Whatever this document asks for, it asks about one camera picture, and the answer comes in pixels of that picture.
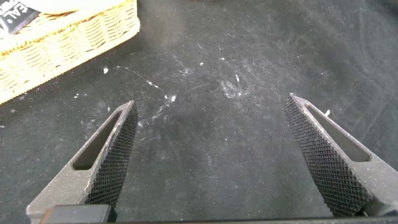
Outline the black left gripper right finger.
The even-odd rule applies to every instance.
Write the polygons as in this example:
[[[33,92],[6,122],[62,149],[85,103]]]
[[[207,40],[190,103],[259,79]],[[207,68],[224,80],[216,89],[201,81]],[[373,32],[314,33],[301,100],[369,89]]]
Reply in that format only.
[[[312,179],[337,217],[397,215],[397,171],[316,106],[293,93],[289,128]]]

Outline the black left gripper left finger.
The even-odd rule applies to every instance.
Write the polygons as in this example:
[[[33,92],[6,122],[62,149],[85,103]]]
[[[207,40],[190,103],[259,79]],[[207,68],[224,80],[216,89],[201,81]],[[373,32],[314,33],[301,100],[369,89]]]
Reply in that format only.
[[[44,187],[25,212],[38,223],[55,205],[115,207],[123,188],[137,128],[133,100],[116,108]]]

